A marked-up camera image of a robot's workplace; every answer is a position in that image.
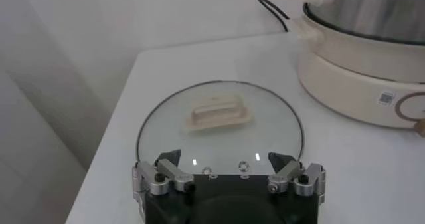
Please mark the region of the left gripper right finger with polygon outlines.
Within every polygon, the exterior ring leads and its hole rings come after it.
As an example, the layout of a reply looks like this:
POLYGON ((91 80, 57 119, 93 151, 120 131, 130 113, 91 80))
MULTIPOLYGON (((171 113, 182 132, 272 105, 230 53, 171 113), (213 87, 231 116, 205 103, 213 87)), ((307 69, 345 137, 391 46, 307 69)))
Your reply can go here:
POLYGON ((326 170, 321 164, 312 163, 307 168, 293 156, 270 152, 268 159, 275 174, 268 176, 268 192, 286 193, 293 190, 301 197, 318 196, 321 205, 325 202, 326 170))

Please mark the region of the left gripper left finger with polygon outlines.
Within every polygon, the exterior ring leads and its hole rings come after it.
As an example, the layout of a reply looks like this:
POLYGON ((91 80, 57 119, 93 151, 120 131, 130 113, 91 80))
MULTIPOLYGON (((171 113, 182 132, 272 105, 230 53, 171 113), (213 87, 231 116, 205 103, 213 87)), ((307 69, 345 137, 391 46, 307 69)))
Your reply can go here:
POLYGON ((146 219, 146 199, 149 194, 163 196, 171 189, 189 193, 195 186, 194 175, 178 168, 180 157, 180 150, 172 150, 160 153, 153 164, 137 160, 132 167, 133 198, 138 203, 142 221, 146 219))

